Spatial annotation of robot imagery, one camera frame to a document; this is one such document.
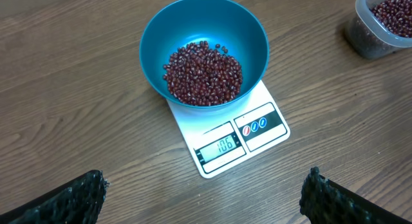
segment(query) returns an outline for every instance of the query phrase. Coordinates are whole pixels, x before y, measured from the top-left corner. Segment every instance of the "black textured object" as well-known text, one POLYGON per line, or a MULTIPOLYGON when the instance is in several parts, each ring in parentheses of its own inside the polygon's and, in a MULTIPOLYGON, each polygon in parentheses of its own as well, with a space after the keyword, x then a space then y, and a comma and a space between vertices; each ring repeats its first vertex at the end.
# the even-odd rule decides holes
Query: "black textured object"
POLYGON ((29 203, 0 216, 0 223, 96 223, 109 186, 92 170, 29 203))
POLYGON ((312 224, 411 224, 310 169, 299 201, 312 224))

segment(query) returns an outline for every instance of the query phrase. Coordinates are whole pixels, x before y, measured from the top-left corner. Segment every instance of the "tabletop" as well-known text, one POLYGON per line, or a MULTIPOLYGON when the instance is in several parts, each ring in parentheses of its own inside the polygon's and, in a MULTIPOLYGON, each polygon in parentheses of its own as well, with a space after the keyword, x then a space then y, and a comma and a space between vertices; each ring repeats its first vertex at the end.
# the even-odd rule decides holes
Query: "tabletop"
POLYGON ((309 223, 318 166, 412 221, 412 51, 359 57, 342 35, 355 0, 233 0, 267 31, 291 137, 206 180, 138 59, 173 1, 0 0, 0 214, 100 169, 98 223, 309 223))

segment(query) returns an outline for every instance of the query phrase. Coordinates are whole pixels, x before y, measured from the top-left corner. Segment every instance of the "wooden surface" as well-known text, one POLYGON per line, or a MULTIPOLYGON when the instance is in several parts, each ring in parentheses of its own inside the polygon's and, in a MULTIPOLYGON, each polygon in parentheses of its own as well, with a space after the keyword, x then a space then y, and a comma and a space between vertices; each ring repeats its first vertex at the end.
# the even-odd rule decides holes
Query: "wooden surface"
POLYGON ((175 0, 8 1, 0 213, 100 169, 112 186, 99 223, 308 223, 301 186, 318 165, 412 221, 412 51, 360 58, 341 35, 355 0, 235 0, 267 31, 263 81, 292 135, 211 180, 138 60, 147 22, 175 0))

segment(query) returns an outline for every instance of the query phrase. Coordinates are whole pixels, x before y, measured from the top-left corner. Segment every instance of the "clear plastic container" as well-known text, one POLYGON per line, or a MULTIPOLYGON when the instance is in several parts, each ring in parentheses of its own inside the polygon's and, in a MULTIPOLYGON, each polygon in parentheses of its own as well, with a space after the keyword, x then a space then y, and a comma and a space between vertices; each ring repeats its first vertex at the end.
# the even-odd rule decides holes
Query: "clear plastic container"
POLYGON ((376 59, 412 47, 412 38, 391 33, 370 11, 383 1, 385 0, 356 0, 356 14, 345 27, 347 40, 367 59, 376 59))

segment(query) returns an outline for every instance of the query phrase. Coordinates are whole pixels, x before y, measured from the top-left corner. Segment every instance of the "white digital scale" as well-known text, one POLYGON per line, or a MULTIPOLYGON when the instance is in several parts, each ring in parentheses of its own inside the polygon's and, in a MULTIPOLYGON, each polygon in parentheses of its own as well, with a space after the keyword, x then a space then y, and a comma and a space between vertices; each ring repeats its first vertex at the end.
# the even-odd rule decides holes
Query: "white digital scale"
POLYGON ((217 109, 168 101, 199 173, 212 178, 285 141, 290 129, 266 86, 217 109))

